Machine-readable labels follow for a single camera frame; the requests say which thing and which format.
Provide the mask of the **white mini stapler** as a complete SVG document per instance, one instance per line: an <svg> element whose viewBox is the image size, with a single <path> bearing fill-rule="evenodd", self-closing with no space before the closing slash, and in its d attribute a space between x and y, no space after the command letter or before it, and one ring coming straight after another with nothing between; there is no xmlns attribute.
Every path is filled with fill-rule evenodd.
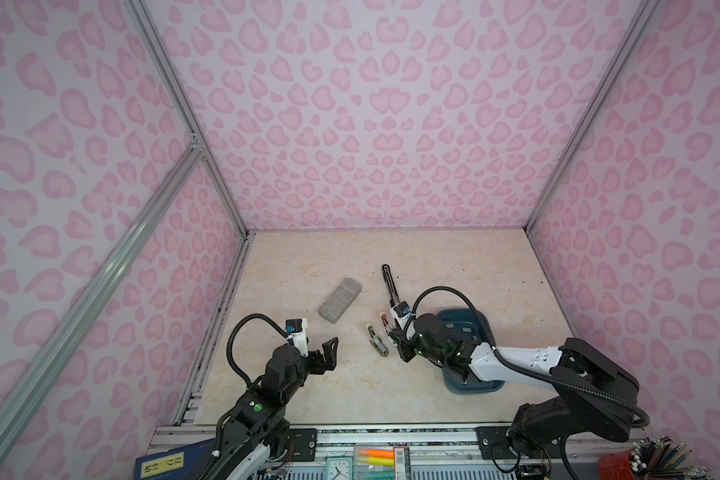
<svg viewBox="0 0 720 480"><path fill-rule="evenodd" d="M369 337L369 343L373 349L381 356L387 357L389 355L389 349L382 341L381 337L376 332L376 329L371 325L366 325L366 332Z"/></svg>

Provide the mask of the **black long stapler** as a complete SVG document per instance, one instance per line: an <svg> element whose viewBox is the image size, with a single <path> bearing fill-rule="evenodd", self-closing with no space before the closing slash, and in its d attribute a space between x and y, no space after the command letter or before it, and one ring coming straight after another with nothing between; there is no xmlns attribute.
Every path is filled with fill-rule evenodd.
<svg viewBox="0 0 720 480"><path fill-rule="evenodd" d="M400 297L396 288L396 285L394 283L394 278L391 272L391 268L388 264L383 264L381 267L382 270L382 276L385 282L385 285L387 287L389 296L390 296L390 306L396 307L400 302Z"/></svg>

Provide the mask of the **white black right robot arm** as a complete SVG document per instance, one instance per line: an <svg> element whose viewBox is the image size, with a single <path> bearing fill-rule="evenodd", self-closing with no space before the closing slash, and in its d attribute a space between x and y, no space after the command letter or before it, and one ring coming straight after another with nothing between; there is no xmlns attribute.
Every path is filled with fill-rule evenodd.
<svg viewBox="0 0 720 480"><path fill-rule="evenodd" d="M502 442L513 453L532 456L579 433L622 443L632 430L649 425L648 413L638 405L638 380L585 340L568 338L542 348L501 346L470 300L462 309L421 313L420 304L403 301L392 282L387 289L392 323L386 334L404 362L424 358L445 377L478 392L506 383L555 391L550 400L518 408Z"/></svg>

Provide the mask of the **pink mini stapler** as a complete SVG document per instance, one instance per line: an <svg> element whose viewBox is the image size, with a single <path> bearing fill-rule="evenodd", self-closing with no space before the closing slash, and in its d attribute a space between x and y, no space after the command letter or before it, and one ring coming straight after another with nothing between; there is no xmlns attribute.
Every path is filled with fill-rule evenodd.
<svg viewBox="0 0 720 480"><path fill-rule="evenodd" d="M392 335L393 330L394 330L394 327L393 327L393 325L390 323L390 321L388 320L388 317L387 317L387 315L386 315L385 313L381 313L381 314L380 314L380 321L381 321L381 324L382 324L382 327L383 327L383 330L384 330L384 333L385 333L386 337L389 339L389 341L390 341L392 344L395 344L395 343L396 343L396 340L394 339L394 337L393 337L393 335Z"/></svg>

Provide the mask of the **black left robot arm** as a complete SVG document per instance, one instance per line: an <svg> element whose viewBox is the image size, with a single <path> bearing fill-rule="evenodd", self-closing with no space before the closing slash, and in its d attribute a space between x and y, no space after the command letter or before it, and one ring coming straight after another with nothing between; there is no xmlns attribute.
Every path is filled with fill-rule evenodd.
<svg viewBox="0 0 720 480"><path fill-rule="evenodd" d="M272 327L285 343L278 346L259 377L250 378L234 359L234 341L254 320ZM268 461L286 461L290 423L286 407L311 375L323 375L337 366L339 339L331 338L321 350L308 348L308 322L290 319L284 327L270 317L254 313L233 328L225 348L226 359L245 383L232 408L220 416L209 450L186 475L188 479L248 479Z"/></svg>

